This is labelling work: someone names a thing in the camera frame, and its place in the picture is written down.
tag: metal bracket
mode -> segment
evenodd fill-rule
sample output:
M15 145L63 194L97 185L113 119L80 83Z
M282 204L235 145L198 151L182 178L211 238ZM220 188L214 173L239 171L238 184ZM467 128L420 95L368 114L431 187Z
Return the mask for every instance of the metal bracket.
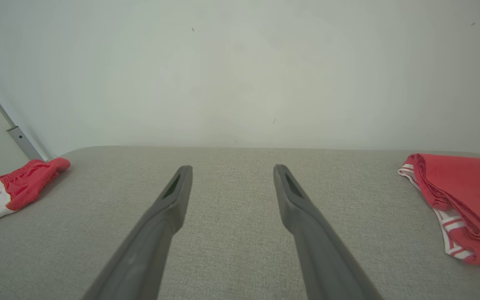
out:
M29 160L44 161L40 153L36 151L34 146L29 142L29 139L18 126L14 126L7 130L8 134L14 139L14 142L21 148L21 151L29 158Z

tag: white stripe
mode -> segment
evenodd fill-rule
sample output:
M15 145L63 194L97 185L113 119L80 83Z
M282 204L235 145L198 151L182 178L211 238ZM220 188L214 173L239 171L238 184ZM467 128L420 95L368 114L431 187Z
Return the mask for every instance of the white stripe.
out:
M462 219L462 217L461 216L450 217L442 220L442 224L446 224L447 222L451 222L452 220L459 220L459 219Z
M418 184L418 183L417 183L418 181L416 180L416 176L414 175L414 173L409 174L409 176L412 177L412 179L414 179L414 182L415 182L416 184Z
M10 195L6 192L3 182L0 180L0 217L15 212L15 210L7 208L8 203L10 203Z
M457 246L457 247L453 247L451 249L449 249L448 251L446 251L447 254L451 255L453 252L457 252L459 250L462 250L462 247L461 246Z
M442 220L451 218L451 217L460 217L459 212L455 209L448 209L448 210L440 210L440 215L442 216Z
M399 175L401 176L405 176L406 178L408 178L408 180L410 180L410 183L417 189L420 190L420 187L418 186L418 184L416 183L416 178L412 177L411 175L408 175L407 173L398 173Z
M474 253L470 250L464 250L462 251L461 253L457 253L455 255L453 255L454 258L458 258L460 260L463 260L465 258L467 258L468 256L470 255L473 255Z
M438 218L438 222L440 223L440 229L442 230L442 237L444 238L444 251L447 254L450 254L448 252L450 250L449 237L448 237L448 233L446 232L444 226L442 226L442 216L440 215L440 211L436 208L433 208L432 210L435 212L435 215Z
M401 169L398 169L397 172L398 172L399 175L401 175L401 173L408 173L408 174L412 174L412 176L414 176L414 171L409 170L409 169L403 169L403 168L401 168Z
M455 222L453 224L449 224L448 226L445 226L445 229L447 230L447 232L450 232L451 230L455 229L455 228L461 228L461 227L464 227L464 222Z

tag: metal pole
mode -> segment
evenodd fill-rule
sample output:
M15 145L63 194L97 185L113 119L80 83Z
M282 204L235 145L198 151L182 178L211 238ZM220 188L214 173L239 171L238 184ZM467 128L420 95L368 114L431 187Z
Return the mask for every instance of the metal pole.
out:
M31 144L27 136L25 136L23 131L21 131L21 129L14 122L12 122L12 119L8 116L5 109L1 106L1 103L0 103L0 112L5 118L5 120L8 122L8 125L10 125L10 129L7 130L8 134L12 137L12 139L16 142L16 144L21 148L21 151L23 151L30 160L43 161L44 159L42 158L40 153L38 153L38 150L34 148L34 146Z

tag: red garment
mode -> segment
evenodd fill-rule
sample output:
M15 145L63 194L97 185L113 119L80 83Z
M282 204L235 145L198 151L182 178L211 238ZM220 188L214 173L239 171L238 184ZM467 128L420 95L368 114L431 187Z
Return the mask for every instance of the red garment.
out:
M451 253L447 247L446 252L455 257L463 252L459 258L480 264L480 159L412 154L398 172L414 179L427 203L438 210L451 243Z
M49 162L32 160L10 174L0 176L0 217L36 201L40 190L70 166L61 157Z

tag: gray cushion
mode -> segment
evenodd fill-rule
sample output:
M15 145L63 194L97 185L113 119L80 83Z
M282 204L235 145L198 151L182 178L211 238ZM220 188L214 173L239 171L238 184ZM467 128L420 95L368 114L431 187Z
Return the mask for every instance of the gray cushion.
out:
M396 171L412 151L93 147L0 219L0 299L80 298L177 167L194 182L160 299L306 299L272 169L284 163L388 300L480 299L480 266L443 250L434 213Z

